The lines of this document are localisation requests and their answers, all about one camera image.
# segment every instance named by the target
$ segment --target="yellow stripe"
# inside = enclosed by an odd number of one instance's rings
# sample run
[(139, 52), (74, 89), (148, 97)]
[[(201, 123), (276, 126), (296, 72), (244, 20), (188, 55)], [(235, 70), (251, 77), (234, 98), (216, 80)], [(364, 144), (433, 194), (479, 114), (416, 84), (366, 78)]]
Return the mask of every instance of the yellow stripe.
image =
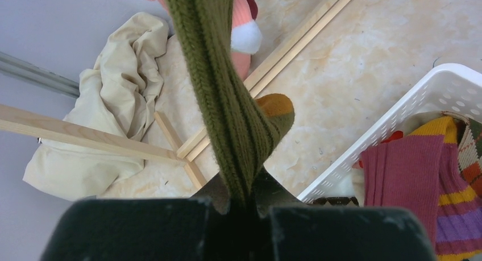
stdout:
[(482, 250), (476, 250), (471, 252), (464, 252), (463, 254), (437, 255), (437, 257), (439, 261), (461, 261), (462, 259), (470, 258), (481, 252)]
[(457, 126), (452, 117), (440, 117), (417, 128), (409, 136), (445, 135), (444, 143), (457, 143)]
[(462, 192), (441, 195), (438, 199), (438, 206), (469, 202), (472, 201), (475, 197), (477, 197), (477, 194), (472, 189), (472, 187), (468, 186)]

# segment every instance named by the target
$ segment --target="red fabric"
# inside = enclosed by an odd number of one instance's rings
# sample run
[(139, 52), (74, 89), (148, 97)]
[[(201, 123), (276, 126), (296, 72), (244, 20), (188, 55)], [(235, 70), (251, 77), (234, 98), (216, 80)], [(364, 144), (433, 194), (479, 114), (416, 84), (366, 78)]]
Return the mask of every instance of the red fabric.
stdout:
[(423, 223), (435, 245), (439, 173), (457, 164), (457, 145), (444, 135), (410, 136), (361, 153), (365, 206), (409, 209)]
[(250, 6), (250, 12), (251, 12), (251, 17), (253, 17), (253, 20), (256, 20), (257, 18), (257, 4), (255, 0), (246, 0), (248, 2), (248, 5)]
[(381, 143), (389, 143), (393, 140), (400, 140), (403, 137), (404, 137), (404, 133), (400, 130), (397, 130), (388, 139), (381, 141)]

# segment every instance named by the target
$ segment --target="white plastic basket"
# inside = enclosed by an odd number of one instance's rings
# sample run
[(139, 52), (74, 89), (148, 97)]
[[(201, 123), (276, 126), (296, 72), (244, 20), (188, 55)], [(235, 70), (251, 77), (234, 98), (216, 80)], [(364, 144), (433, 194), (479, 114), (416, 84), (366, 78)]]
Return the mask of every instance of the white plastic basket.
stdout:
[(433, 68), (301, 192), (298, 199), (310, 203), (342, 184), (351, 186), (351, 166), (360, 159), (362, 151), (390, 136), (407, 117), (433, 110), (454, 111), (482, 122), (482, 74), (460, 64)]

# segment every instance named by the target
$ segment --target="plaid fabric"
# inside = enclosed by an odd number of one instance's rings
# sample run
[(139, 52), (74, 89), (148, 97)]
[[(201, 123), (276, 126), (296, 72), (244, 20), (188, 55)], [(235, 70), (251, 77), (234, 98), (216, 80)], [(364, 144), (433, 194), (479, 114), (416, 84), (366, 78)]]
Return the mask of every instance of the plaid fabric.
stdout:
[(322, 197), (313, 201), (314, 205), (323, 206), (357, 206), (358, 200), (356, 197)]
[(479, 197), (482, 197), (482, 124), (457, 113), (444, 111), (466, 127), (459, 143), (459, 171)]

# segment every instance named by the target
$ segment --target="pink stuffed toy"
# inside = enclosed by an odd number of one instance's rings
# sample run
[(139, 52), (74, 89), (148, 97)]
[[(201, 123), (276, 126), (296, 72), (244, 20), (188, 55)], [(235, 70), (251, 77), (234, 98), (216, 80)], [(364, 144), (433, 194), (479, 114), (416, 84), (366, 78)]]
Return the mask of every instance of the pink stuffed toy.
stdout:
[[(164, 0), (158, 0), (168, 10)], [(232, 11), (231, 58), (239, 77), (248, 76), (251, 55), (261, 46), (261, 31), (254, 19), (257, 17), (257, 5), (254, 0), (234, 0)]]

